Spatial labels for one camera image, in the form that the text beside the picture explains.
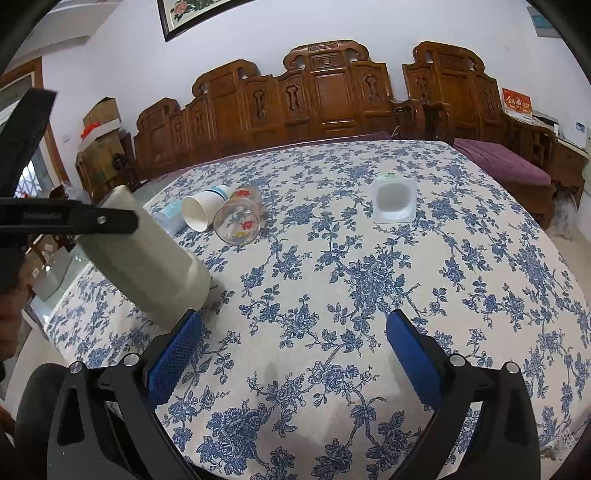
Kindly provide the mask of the person's left hand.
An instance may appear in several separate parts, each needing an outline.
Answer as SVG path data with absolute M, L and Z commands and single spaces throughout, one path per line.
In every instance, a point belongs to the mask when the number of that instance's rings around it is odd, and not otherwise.
M 18 345 L 18 334 L 22 324 L 22 310 L 29 300 L 26 281 L 19 279 L 16 287 L 1 296 L 0 307 L 0 360 L 14 356 Z

